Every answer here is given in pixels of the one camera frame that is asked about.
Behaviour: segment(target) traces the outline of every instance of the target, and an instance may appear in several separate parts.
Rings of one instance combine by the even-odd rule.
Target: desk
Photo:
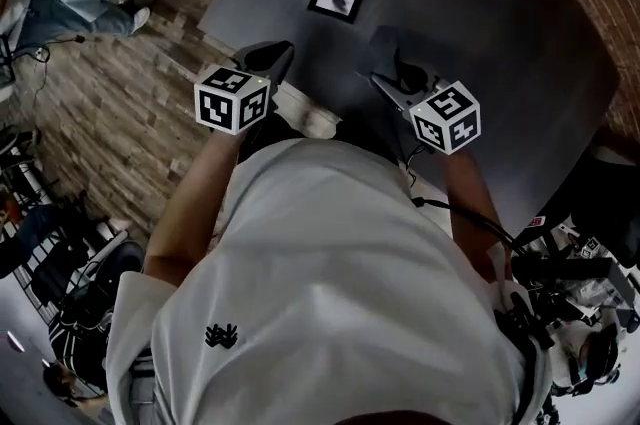
[[[288,39],[287,81],[338,115],[360,112],[406,156],[412,127],[355,73],[376,27],[420,33],[416,51],[482,107],[471,145],[505,228],[521,230],[586,148],[616,89],[615,66],[576,0],[364,0],[353,25],[307,11],[309,0],[213,0],[200,28],[238,49]],[[441,186],[434,157],[412,167]]]

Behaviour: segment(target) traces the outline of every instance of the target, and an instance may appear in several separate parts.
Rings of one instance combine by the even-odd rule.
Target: cable
[[[84,36],[75,36],[75,37],[73,37],[72,39],[60,39],[60,40],[57,40],[57,41],[50,41],[50,42],[48,42],[48,43],[44,43],[44,44],[37,44],[37,43],[34,43],[34,44],[30,44],[30,45],[22,45],[22,46],[19,46],[18,48],[16,48],[16,49],[13,51],[13,54],[12,54],[12,55],[13,55],[13,59],[12,59],[12,60],[14,60],[14,61],[15,61],[15,60],[19,59],[20,57],[24,57],[25,55],[31,55],[31,57],[32,57],[32,58],[34,58],[35,60],[37,60],[37,61],[39,61],[39,62],[46,62],[46,61],[43,61],[43,60],[40,60],[40,59],[38,59],[38,58],[34,57],[34,56],[33,56],[31,53],[29,53],[29,52],[21,53],[21,54],[20,54],[20,55],[18,55],[18,56],[15,56],[15,54],[16,54],[17,52],[20,52],[21,50],[25,50],[25,49],[27,49],[27,48],[43,48],[43,49],[47,49],[47,50],[49,50],[49,46],[51,46],[51,45],[62,45],[62,44],[64,44],[64,43],[84,43],[84,42],[85,42],[85,38],[84,38]]]
[[[492,221],[491,219],[485,217],[484,215],[474,212],[472,210],[467,210],[461,206],[449,205],[447,203],[443,203],[442,201],[436,201],[434,199],[424,199],[421,197],[414,198],[413,203],[420,207],[425,204],[435,206],[437,208],[444,208],[452,211],[453,213],[457,213],[462,217],[466,218],[470,222],[473,222],[475,225],[480,226],[481,228],[486,229],[490,233],[492,233],[496,238],[498,238],[501,242],[507,245],[512,251],[518,253],[521,256],[525,256],[524,251],[520,247],[516,247],[515,239],[504,230],[502,226]]]
[[[38,90],[36,91],[36,93],[33,95],[33,103],[31,105],[31,113],[33,114],[33,121],[35,122],[36,120],[36,105],[38,104],[37,100],[38,100],[38,94],[40,94],[40,91],[42,91],[44,89],[44,86],[47,85],[47,69],[49,67],[48,62],[44,63],[44,78],[42,79],[42,85],[38,88]]]
[[[409,186],[409,188],[413,188],[413,186],[416,184],[416,180],[418,179],[416,174],[409,168],[409,165],[411,164],[411,161],[413,160],[413,158],[416,155],[419,155],[420,153],[423,153],[424,151],[426,151],[426,149],[427,149],[427,145],[426,144],[418,145],[418,147],[416,149],[414,149],[409,154],[409,157],[404,161],[404,165],[407,168],[407,173],[409,174],[409,176],[411,176],[411,185]]]

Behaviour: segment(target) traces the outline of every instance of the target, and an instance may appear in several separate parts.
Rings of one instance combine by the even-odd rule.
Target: person
[[[63,214],[56,205],[38,205],[31,208],[23,219],[20,205],[13,195],[5,192],[0,200],[3,210],[6,210],[2,227],[8,220],[18,226],[14,236],[5,234],[0,242],[0,279],[3,279],[29,261],[33,250],[61,226]]]
[[[49,390],[70,407],[86,409],[109,401],[104,358],[110,320],[108,313],[95,330],[80,333],[72,317],[62,310],[49,325],[49,341],[57,359],[45,367],[42,378]],[[103,394],[80,396],[76,389],[78,377]]]
[[[550,349],[553,360],[553,394],[585,395],[594,385],[617,380],[615,374],[624,333],[615,308],[600,309],[601,318],[593,325],[581,320],[554,324]]]
[[[106,0],[83,0],[83,9],[97,14],[95,20],[88,21],[60,0],[0,0],[0,35],[8,37],[14,58],[34,54],[65,34],[128,36],[151,15],[147,7],[134,11],[132,1],[113,4]]]
[[[452,240],[373,135],[347,122],[333,140],[273,135],[283,123],[214,131],[144,274],[122,276],[107,349],[116,422],[497,425],[521,405],[533,421],[550,382],[521,396],[526,359],[494,315],[509,262],[502,250],[494,270],[493,234],[452,214]],[[498,222],[471,155],[441,163],[450,203]]]

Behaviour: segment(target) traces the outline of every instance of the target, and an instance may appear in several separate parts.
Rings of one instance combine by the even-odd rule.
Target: chair
[[[538,215],[545,217],[544,224],[526,228],[516,238],[518,246],[543,237],[550,254],[558,254],[551,230],[571,216],[583,242],[595,237],[631,268],[640,251],[640,168],[585,152]]]
[[[74,271],[86,265],[87,247],[58,242],[33,271],[31,289],[44,305],[58,304],[67,292]]]
[[[61,305],[65,317],[72,317],[85,331],[97,328],[105,313],[115,305],[122,274],[141,272],[143,262],[144,251],[137,243],[127,241],[120,244],[99,262],[92,282],[75,289],[64,298]]]

